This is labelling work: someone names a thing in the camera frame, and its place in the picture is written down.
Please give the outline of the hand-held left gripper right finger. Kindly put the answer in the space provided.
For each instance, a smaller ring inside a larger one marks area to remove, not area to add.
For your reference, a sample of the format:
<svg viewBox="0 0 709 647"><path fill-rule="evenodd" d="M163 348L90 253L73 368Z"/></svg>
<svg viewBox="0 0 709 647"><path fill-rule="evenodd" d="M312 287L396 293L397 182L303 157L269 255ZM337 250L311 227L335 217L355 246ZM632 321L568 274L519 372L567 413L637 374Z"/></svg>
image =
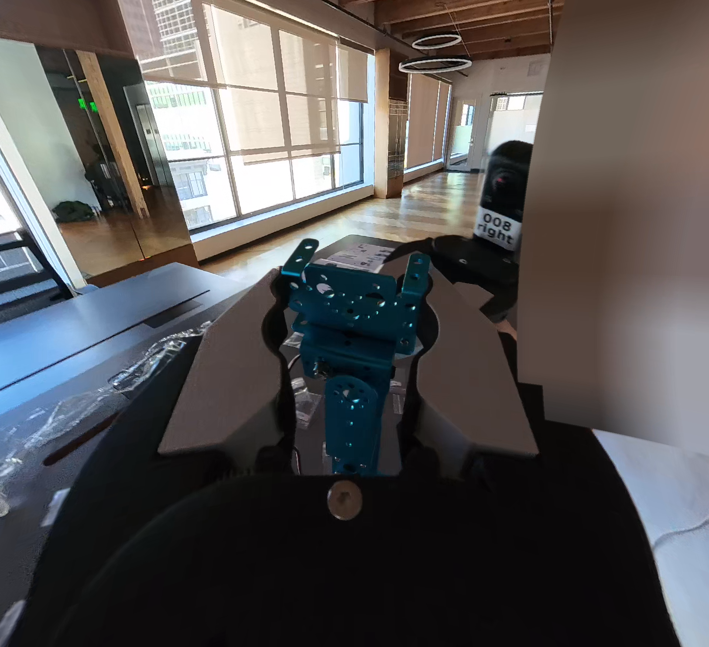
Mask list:
<svg viewBox="0 0 709 647"><path fill-rule="evenodd" d="M538 447L499 333L438 270L426 302L438 335L418 363L415 437L439 457L536 457Z"/></svg>

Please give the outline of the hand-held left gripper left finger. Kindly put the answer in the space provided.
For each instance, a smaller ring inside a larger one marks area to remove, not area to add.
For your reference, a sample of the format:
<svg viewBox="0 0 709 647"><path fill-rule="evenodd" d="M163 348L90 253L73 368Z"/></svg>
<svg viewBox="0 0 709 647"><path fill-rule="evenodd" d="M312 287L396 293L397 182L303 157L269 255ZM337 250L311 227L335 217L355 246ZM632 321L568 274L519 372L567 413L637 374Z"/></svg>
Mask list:
<svg viewBox="0 0 709 647"><path fill-rule="evenodd" d="M216 450L258 455L280 446L290 455L295 401L284 310L288 282L270 270L204 333L158 447L161 455Z"/></svg>

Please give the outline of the blue toy robot arm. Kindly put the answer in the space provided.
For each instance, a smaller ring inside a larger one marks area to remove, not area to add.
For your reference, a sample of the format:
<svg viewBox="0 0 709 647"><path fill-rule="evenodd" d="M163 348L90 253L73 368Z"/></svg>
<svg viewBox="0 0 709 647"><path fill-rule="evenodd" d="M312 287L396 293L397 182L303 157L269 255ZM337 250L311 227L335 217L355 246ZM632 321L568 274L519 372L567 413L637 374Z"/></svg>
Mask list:
<svg viewBox="0 0 709 647"><path fill-rule="evenodd" d="M292 325L303 338L304 374L325 381L325 450L332 473L377 476L381 425L396 354L412 355L430 257L413 253L403 283L382 273L314 262L318 241L302 240L281 275Z"/></svg>

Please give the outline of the grey desk with slot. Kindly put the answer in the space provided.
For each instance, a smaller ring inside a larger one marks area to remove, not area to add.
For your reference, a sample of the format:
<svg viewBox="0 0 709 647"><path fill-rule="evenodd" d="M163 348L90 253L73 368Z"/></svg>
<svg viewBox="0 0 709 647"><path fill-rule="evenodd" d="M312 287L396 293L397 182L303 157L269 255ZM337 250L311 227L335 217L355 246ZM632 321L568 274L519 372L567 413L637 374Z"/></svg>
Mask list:
<svg viewBox="0 0 709 647"><path fill-rule="evenodd" d="M123 350L219 315L234 279L171 263L1 324L1 416Z"/></svg>

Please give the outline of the dark grey desk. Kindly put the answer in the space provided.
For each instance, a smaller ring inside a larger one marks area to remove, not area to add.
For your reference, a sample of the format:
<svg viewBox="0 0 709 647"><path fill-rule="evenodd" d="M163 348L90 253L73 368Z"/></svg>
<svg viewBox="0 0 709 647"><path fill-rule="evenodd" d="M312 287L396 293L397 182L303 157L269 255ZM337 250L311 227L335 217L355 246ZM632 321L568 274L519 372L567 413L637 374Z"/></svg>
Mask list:
<svg viewBox="0 0 709 647"><path fill-rule="evenodd" d="M403 475L332 473L325 381L304 374L297 314L284 310L290 379L323 399L308 429L295 412L290 455L158 447L199 349L186 347L130 400L90 453L60 467L70 492L55 523L36 483L1 529L1 611L19 615L7 646L386 646L436 622L426 583L445 494L439 459L420 446Z"/></svg>

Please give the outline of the printed instruction sheet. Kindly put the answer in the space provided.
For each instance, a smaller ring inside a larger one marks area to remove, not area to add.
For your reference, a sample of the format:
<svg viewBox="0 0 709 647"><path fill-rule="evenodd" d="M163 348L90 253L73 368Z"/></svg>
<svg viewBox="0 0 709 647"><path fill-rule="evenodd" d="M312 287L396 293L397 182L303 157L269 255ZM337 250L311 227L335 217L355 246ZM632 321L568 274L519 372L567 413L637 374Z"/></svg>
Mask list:
<svg viewBox="0 0 709 647"><path fill-rule="evenodd" d="M341 269L379 273L394 250L394 247L360 242L331 254L326 259L318 259L315 263Z"/></svg>

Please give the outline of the crumpled clear plastic wrap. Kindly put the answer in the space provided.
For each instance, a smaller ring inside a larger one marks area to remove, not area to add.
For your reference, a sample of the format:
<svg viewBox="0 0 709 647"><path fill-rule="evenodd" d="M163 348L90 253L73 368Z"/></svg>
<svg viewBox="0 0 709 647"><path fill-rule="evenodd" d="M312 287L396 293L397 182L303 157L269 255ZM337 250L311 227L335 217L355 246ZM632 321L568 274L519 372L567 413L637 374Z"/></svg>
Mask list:
<svg viewBox="0 0 709 647"><path fill-rule="evenodd" d="M1 426L1 517L12 509L11 486L45 459L54 464L109 426L189 341L200 340L212 320L158 339L104 385L30 409Z"/></svg>

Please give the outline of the white door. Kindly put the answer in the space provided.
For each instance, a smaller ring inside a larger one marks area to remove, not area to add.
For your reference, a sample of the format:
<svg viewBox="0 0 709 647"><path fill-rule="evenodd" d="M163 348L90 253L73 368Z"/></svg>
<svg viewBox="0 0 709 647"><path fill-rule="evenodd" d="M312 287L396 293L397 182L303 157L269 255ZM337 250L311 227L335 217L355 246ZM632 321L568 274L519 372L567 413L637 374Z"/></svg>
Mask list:
<svg viewBox="0 0 709 647"><path fill-rule="evenodd" d="M475 114L475 99L454 99L448 153L450 166L458 166L467 161L474 142Z"/></svg>

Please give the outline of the smooth wooden pillar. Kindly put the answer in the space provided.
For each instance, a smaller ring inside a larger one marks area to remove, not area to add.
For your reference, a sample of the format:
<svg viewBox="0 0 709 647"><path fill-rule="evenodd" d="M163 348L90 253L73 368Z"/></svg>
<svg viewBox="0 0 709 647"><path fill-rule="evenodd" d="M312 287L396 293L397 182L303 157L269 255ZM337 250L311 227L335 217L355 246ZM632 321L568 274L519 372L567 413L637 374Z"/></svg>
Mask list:
<svg viewBox="0 0 709 647"><path fill-rule="evenodd" d="M399 71L402 56L391 49L375 53L374 194L379 199L402 194L408 76Z"/></svg>

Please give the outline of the frosted glass partition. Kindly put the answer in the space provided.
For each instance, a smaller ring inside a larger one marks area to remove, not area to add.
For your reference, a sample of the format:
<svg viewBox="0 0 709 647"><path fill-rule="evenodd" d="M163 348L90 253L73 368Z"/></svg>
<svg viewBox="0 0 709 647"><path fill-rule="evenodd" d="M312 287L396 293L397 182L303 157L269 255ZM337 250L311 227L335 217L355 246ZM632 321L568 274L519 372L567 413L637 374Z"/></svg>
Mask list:
<svg viewBox="0 0 709 647"><path fill-rule="evenodd" d="M535 142L543 92L492 95L485 153L509 141Z"/></svg>

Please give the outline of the large grid window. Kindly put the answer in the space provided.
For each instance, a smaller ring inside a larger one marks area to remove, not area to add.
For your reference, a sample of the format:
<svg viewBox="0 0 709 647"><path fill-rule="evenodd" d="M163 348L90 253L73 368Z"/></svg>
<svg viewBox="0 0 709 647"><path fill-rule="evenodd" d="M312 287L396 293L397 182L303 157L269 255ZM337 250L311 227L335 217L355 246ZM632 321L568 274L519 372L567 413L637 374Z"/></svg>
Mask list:
<svg viewBox="0 0 709 647"><path fill-rule="evenodd" d="M176 8L180 0L118 0L131 48L158 43L144 18ZM340 39L331 32L247 0L201 0L241 12L244 7L274 14ZM227 147L223 110L215 88L202 82L174 84L146 80L186 225L209 230L364 183L368 103L338 100L338 154L245 166Z"/></svg>

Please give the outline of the narrow beige roller blind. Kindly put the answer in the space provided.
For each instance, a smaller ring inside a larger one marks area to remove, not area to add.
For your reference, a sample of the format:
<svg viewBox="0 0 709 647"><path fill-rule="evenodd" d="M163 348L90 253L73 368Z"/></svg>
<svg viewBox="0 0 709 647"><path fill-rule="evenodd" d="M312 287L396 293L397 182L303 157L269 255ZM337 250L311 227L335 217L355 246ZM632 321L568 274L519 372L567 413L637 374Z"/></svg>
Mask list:
<svg viewBox="0 0 709 647"><path fill-rule="evenodd" d="M336 44L338 98L343 101L367 103L369 53L349 42Z"/></svg>

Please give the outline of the person's white shirt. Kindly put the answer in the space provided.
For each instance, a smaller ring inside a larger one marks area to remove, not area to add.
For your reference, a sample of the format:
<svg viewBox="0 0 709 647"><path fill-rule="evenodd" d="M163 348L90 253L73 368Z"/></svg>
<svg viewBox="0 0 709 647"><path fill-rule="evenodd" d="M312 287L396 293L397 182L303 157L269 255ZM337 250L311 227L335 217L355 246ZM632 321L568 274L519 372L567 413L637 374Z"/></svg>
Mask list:
<svg viewBox="0 0 709 647"><path fill-rule="evenodd" d="M708 457L593 432L643 522L682 646L708 645Z"/></svg>

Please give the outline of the dark green bag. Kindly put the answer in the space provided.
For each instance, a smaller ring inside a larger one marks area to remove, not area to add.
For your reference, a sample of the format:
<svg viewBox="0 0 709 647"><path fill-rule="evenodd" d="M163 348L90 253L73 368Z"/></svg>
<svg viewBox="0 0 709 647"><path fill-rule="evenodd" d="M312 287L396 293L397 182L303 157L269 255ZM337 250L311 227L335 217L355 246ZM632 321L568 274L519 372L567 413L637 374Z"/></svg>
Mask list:
<svg viewBox="0 0 709 647"><path fill-rule="evenodd" d="M93 220L93 208L79 200L64 200L51 209L55 221L60 224L81 223Z"/></svg>

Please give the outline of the dark elevator door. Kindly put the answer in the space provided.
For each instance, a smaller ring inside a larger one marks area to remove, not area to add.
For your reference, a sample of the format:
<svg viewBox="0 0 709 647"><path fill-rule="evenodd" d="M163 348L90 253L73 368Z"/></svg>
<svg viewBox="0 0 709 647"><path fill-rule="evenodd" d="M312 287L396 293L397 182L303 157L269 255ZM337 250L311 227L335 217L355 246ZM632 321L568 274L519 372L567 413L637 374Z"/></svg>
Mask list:
<svg viewBox="0 0 709 647"><path fill-rule="evenodd" d="M172 171L146 85L142 82L126 85L123 87L123 91L136 127L152 185L174 188Z"/></svg>

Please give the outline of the rough wooden column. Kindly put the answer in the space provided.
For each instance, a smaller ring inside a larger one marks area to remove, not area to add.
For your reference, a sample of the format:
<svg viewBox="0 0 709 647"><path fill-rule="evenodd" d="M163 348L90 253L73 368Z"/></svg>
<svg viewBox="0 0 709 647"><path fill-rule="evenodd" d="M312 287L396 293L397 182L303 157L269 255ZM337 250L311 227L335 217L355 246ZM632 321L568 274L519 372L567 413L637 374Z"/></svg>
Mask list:
<svg viewBox="0 0 709 647"><path fill-rule="evenodd" d="M123 135L123 129L103 77L99 58L96 53L84 50L77 50L76 56L97 105L103 129L111 146L120 177L129 195L133 212L140 219L148 218L150 213Z"/></svg>

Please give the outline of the large window with white frame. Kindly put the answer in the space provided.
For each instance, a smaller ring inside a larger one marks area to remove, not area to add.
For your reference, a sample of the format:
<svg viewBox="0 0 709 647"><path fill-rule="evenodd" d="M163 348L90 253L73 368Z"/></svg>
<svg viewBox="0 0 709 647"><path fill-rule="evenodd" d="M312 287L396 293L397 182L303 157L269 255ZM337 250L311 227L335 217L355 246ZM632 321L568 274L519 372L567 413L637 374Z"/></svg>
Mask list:
<svg viewBox="0 0 709 647"><path fill-rule="evenodd" d="M31 234L52 268L73 289L86 281L59 231L31 173L1 122L1 233L17 233L21 228Z"/></svg>

